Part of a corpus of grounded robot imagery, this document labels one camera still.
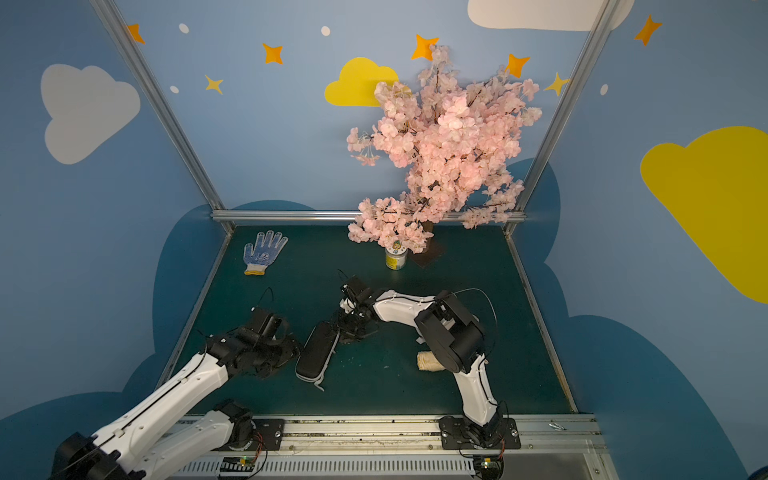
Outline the black zippered umbrella sleeve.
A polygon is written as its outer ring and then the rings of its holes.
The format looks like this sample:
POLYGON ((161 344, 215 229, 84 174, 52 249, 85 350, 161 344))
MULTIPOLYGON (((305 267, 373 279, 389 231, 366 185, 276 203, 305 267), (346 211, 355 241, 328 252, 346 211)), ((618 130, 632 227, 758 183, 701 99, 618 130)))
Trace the black zippered umbrella sleeve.
POLYGON ((296 377, 324 392, 322 383, 340 339, 335 323, 323 321, 312 330, 295 367, 296 377))

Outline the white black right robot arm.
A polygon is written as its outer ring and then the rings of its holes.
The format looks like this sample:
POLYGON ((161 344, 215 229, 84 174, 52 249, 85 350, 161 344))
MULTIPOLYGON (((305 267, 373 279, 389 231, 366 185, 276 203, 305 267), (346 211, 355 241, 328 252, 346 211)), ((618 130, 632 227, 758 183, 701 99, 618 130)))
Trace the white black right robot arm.
POLYGON ((412 327, 437 363, 453 373, 467 423, 488 430, 500 420, 487 376, 486 333, 478 318, 449 291, 415 296, 375 290, 353 277, 341 287, 342 328, 352 337, 369 322, 412 327))

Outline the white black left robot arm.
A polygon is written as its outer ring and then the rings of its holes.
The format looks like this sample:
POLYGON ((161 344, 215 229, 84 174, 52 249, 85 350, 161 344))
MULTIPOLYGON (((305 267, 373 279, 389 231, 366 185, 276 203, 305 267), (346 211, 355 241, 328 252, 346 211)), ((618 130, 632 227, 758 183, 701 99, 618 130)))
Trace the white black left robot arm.
POLYGON ((206 338, 173 377, 95 433, 79 432, 54 454, 53 479, 166 479, 221 447, 259 447, 252 413, 226 400, 187 428, 170 428, 213 391, 240 375, 266 379, 297 358, 301 345, 288 322, 254 307, 249 321, 206 338))

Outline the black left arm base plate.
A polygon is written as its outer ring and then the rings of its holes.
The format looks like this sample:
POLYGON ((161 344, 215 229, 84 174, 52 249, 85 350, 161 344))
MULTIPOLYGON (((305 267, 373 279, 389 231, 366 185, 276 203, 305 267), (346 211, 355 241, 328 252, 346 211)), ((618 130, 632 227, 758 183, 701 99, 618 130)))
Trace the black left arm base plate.
POLYGON ((285 429, 283 419, 238 420, 228 441, 219 451, 251 452, 278 450, 285 429))

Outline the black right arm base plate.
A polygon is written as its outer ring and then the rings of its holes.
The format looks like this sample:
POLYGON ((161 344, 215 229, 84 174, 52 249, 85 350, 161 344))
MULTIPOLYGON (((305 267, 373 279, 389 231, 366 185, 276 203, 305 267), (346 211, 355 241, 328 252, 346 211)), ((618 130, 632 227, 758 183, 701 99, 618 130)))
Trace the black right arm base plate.
POLYGON ((444 416, 438 420, 444 450, 521 448, 520 434, 514 419, 496 415, 480 426, 465 417, 444 416))

